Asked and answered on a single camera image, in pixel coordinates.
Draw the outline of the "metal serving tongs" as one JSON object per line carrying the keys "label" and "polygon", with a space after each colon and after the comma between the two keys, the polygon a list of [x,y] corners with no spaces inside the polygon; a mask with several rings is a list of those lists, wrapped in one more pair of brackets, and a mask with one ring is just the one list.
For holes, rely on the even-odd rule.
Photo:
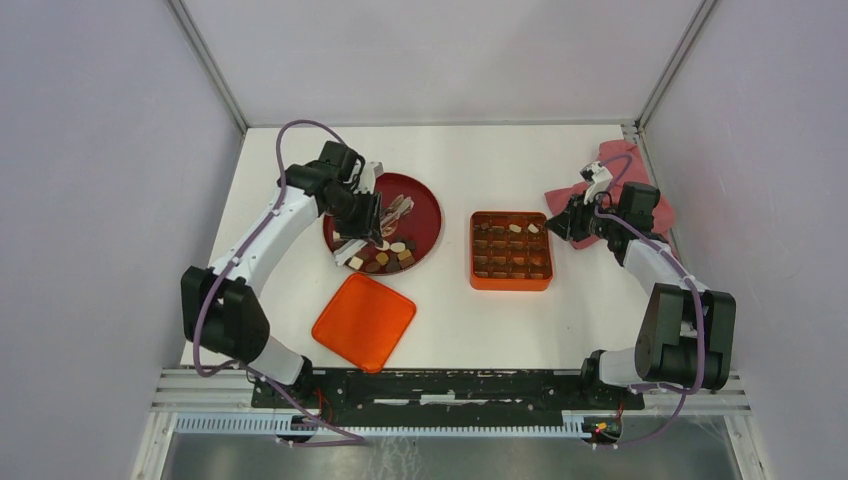
{"label": "metal serving tongs", "polygon": [[[388,237],[395,233],[400,220],[414,208],[414,200],[409,195],[399,194],[392,200],[389,206],[384,209],[380,216],[380,233],[382,243],[377,244],[375,248],[382,252],[390,249]],[[350,264],[352,258],[355,257],[361,250],[371,246],[366,240],[348,240],[341,247],[333,251],[334,261],[337,266]]]}

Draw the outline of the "orange compartment chocolate box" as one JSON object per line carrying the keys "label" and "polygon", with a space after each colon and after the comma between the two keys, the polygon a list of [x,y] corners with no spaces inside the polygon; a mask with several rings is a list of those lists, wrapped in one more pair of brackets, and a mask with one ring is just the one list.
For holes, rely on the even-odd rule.
{"label": "orange compartment chocolate box", "polygon": [[[490,228],[481,231],[479,225]],[[521,227],[512,233],[509,225]],[[527,230],[529,224],[538,233]],[[476,211],[469,220],[472,288],[481,291],[542,292],[554,278],[546,216],[531,211]]]}

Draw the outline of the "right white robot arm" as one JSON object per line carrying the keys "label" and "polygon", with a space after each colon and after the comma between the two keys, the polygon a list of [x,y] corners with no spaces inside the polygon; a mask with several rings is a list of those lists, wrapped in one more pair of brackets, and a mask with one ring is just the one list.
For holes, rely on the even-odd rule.
{"label": "right white robot arm", "polygon": [[575,194],[545,223],[565,241],[591,236],[605,241],[617,263],[649,296],[634,347],[597,350],[585,360],[577,382],[580,400],[602,408],[617,396],[618,387],[688,394],[722,389],[730,377],[735,298],[698,281],[654,232],[658,189],[627,182],[611,206],[604,204],[608,196]]}

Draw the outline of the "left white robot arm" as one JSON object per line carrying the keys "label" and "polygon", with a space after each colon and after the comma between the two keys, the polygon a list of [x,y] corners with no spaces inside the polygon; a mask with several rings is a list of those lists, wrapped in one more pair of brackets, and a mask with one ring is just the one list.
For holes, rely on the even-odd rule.
{"label": "left white robot arm", "polygon": [[349,245],[381,243],[376,183],[383,172],[381,163],[326,141],[317,159],[283,171],[270,203],[226,254],[184,272],[183,332],[197,368],[206,349],[277,381],[275,392],[290,407],[312,399],[310,361],[272,336],[259,296],[295,240],[322,217],[333,219]]}

